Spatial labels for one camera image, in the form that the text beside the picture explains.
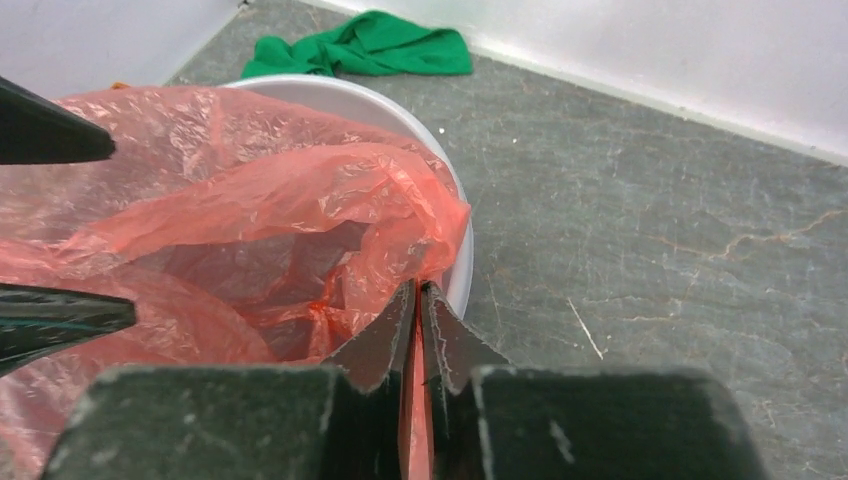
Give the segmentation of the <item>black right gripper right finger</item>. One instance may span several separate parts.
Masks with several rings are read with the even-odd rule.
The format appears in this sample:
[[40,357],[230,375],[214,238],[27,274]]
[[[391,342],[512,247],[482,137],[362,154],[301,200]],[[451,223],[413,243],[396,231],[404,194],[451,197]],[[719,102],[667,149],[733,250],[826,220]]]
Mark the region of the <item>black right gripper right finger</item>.
[[518,367],[419,297],[439,479],[765,479],[729,390],[681,367]]

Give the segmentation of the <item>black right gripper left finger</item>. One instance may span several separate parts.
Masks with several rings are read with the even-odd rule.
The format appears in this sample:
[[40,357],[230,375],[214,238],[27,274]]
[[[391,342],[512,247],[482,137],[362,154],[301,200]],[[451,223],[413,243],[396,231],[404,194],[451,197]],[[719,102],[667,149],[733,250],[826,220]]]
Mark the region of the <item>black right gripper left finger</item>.
[[313,366],[122,367],[80,398],[46,479],[404,479],[416,285]]

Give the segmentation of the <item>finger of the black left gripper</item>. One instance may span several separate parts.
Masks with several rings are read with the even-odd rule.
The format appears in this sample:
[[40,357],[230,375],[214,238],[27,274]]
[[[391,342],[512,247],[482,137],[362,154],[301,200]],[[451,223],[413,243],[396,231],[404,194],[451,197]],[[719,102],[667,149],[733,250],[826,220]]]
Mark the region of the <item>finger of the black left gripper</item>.
[[116,151],[104,128],[3,78],[1,163],[76,164],[102,161]]
[[3,283],[1,374],[136,323],[136,308],[128,299]]

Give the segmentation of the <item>red plastic trash bag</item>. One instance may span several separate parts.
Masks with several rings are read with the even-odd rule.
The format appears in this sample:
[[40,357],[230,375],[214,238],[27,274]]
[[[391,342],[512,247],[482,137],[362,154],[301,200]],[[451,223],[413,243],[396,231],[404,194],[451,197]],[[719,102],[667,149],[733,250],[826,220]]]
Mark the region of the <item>red plastic trash bag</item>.
[[1,475],[38,477],[78,397],[127,364],[311,363],[404,280],[440,280],[470,208],[413,137],[229,87],[60,101],[104,161],[1,168],[1,279],[132,300],[135,326],[1,380]]

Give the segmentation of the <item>grey plastic trash bin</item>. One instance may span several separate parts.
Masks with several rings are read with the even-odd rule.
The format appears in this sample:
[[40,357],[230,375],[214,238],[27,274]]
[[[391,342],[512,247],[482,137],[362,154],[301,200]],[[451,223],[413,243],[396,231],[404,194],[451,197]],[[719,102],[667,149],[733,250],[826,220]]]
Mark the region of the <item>grey plastic trash bin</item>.
[[[460,199],[467,199],[459,176],[437,139],[412,113],[376,91],[338,78],[305,74],[255,77],[230,82],[227,86],[413,137],[444,161]],[[459,318],[464,317],[468,306],[473,267],[474,233],[472,223],[468,222],[456,260],[443,275],[446,298]]]

